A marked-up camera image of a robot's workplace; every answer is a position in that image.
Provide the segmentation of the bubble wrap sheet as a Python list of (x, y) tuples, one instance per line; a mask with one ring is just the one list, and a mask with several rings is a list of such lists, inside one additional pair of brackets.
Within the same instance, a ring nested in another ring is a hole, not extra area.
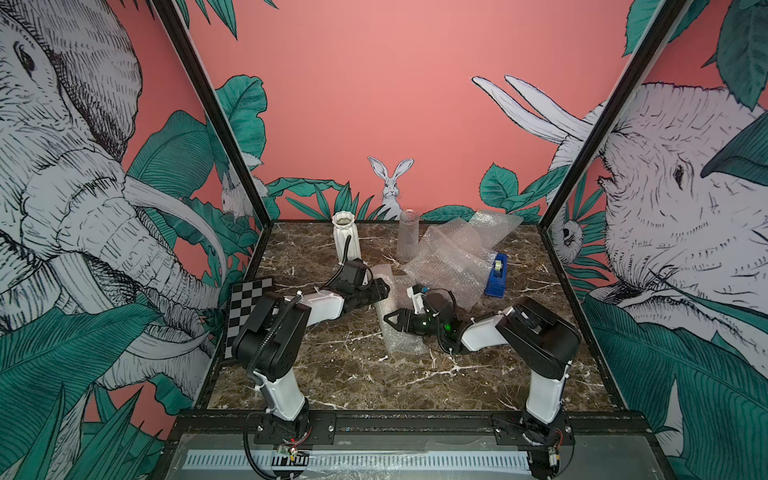
[(423, 355), (428, 352), (423, 339), (408, 333), (404, 326), (407, 315), (402, 312), (412, 310), (407, 289), (413, 285), (407, 275), (394, 275), (390, 264), (372, 267), (373, 277), (382, 279), (389, 287), (387, 297), (374, 304), (379, 326), (387, 351), (394, 355)]

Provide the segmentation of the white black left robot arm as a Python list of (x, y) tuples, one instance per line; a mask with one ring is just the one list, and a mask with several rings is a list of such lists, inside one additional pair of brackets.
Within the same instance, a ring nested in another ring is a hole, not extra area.
[(321, 289), (290, 298), (272, 292), (259, 297), (232, 345), (233, 357), (264, 397), (270, 421), (289, 444), (310, 436), (309, 404), (293, 370), (306, 328), (384, 300), (390, 292), (361, 258), (350, 256), (351, 243), (350, 237), (345, 239), (340, 265)]

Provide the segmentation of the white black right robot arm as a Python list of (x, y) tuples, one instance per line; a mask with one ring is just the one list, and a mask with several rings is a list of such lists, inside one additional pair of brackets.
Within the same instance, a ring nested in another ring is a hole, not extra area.
[(524, 413), (516, 425), (534, 446), (562, 445), (563, 392), (581, 337), (558, 315), (529, 297), (479, 319), (462, 322), (454, 294), (443, 288), (415, 285), (407, 289), (410, 308), (383, 316), (394, 330), (435, 337), (450, 355), (508, 346), (529, 367), (530, 383)]

